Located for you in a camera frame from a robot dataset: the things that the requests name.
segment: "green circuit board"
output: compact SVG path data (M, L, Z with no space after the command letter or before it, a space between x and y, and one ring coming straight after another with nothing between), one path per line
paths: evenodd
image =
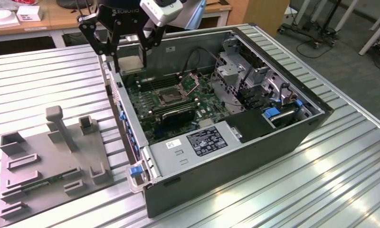
M198 122L202 120L210 119L213 123L217 123L229 116L226 108L212 92L209 79L198 74L196 80L186 76L178 84L158 89L152 86L152 90L146 92L141 92L137 87L128 88L129 99L149 144L197 130ZM185 108L194 109L193 120L178 127L161 128L161 116Z

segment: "sticker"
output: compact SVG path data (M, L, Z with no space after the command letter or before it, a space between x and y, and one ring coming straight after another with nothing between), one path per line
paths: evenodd
M165 146L168 149L172 149L173 147L177 147L181 145L180 139L176 139L173 141L169 141L165 143Z
M46 27L35 27L35 28L25 28L25 31L35 31L35 30L45 30L47 29Z
M186 136L196 154L201 157L228 146L216 127L210 127Z
M173 51L176 51L176 47L174 47L174 46L165 48L165 52L166 52L166 53L173 52Z

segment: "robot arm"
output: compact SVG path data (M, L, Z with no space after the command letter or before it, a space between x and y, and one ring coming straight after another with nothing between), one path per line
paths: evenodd
M160 45L165 25L180 15L188 0L97 0L94 13L77 18L78 28L97 55L112 56L118 72L116 49L121 35L136 33L140 57L146 66L146 51ZM95 23L108 30L106 42L94 35Z

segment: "slotted table surface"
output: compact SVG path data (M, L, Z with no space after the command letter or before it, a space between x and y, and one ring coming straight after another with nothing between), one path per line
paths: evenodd
M0 56L0 135L47 131L42 110L51 105L62 107L65 125L89 114L116 181L11 227L380 227L380 121L257 27L237 27L336 111L292 153L152 219L142 195L128 188L90 47Z

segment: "power supply label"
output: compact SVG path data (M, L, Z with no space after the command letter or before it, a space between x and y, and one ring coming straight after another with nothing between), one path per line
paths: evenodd
M216 127L210 127L186 136L196 154L201 157L228 146Z

